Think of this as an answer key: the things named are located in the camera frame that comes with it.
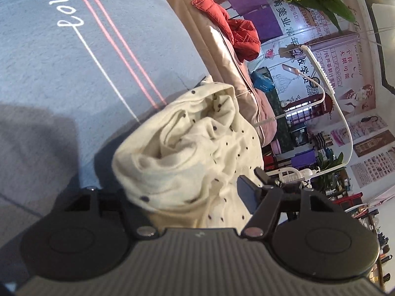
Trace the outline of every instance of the blue plastic package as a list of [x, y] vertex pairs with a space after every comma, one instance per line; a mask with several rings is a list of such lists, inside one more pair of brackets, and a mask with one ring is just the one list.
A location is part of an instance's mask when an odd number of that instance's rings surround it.
[[275, 88], [275, 85], [272, 80], [268, 77], [265, 77], [263, 74], [254, 71], [251, 73], [251, 80], [254, 88], [262, 90], [263, 92], [267, 93], [270, 92]]

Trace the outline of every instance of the black circular cover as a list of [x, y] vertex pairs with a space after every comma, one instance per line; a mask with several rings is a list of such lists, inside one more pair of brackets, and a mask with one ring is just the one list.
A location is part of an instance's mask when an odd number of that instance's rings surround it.
[[283, 223], [271, 245], [286, 267], [316, 280], [365, 275], [378, 256], [375, 235], [343, 212], [311, 212]]
[[32, 274], [62, 281], [102, 275], [122, 261], [127, 249], [121, 226], [83, 211], [49, 214], [30, 227], [20, 245]]

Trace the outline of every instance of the gray fabric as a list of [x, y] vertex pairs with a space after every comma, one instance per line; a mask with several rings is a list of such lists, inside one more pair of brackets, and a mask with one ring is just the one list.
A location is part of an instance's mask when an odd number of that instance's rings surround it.
[[[9, 214], [0, 220], [0, 244], [47, 214], [66, 187], [116, 186], [112, 154], [138, 126], [73, 27], [58, 21], [82, 19], [76, 28], [130, 109], [141, 121], [156, 112], [85, 2], [51, 1], [0, 0], [0, 215]], [[162, 108], [98, 4], [88, 1]], [[208, 74], [166, 0], [100, 2], [167, 103]], [[64, 14], [62, 5], [76, 11]], [[17, 210], [26, 220], [10, 229], [5, 222]]]

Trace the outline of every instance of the black polka dot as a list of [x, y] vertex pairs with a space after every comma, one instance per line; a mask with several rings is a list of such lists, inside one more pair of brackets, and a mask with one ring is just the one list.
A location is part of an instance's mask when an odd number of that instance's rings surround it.
[[148, 198], [147, 196], [141, 196], [141, 197], [140, 197], [140, 200], [141, 200], [141, 201], [144, 201], [145, 203], [148, 203], [148, 202], [149, 202], [149, 198]]

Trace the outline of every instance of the gray ribbed panel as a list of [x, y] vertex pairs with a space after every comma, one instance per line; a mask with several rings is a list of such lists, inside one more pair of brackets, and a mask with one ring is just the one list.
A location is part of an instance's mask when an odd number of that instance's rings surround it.
[[39, 277], [18, 296], [372, 296], [366, 279], [341, 285], [302, 280], [285, 271], [265, 246], [232, 229], [168, 230], [140, 242], [112, 272], [90, 281], [62, 283]]

